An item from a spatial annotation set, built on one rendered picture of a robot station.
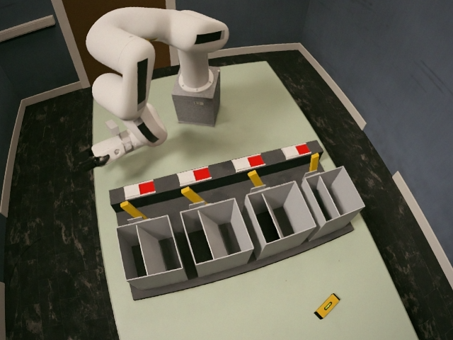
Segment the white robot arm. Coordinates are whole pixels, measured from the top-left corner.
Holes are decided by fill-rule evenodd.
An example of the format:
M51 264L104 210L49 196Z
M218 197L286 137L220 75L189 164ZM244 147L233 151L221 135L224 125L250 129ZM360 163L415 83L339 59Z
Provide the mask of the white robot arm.
M123 74L100 75L93 83L93 97L128 128L119 132L112 119L105 122L112 136L119 135L125 154L145 145L158 147L167 138L158 113L147 103L156 58L150 41L178 49L180 87L198 94L214 81L208 52L220 50L228 39L229 29L223 22L188 10L124 7L106 13L93 24L86 38L88 51Z

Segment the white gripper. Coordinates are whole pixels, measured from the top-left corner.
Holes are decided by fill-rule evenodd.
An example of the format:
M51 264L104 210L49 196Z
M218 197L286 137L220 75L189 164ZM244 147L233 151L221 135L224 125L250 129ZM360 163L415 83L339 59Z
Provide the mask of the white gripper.
M92 147L76 153L81 173L93 169L96 166L102 167L109 164L125 154L125 148L119 135L103 140ZM94 157L93 157L94 156ZM92 157L90 160L88 157ZM85 160L87 159L87 160ZM85 161L84 161L85 160ZM82 162L83 161L83 162ZM102 166L101 166L102 165Z

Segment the yellow pocket level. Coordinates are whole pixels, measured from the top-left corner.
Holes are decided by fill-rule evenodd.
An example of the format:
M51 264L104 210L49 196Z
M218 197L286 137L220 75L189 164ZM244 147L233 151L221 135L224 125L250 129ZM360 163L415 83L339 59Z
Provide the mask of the yellow pocket level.
M319 318L323 319L330 310L338 303L340 299L333 293L329 298L314 312L314 314Z

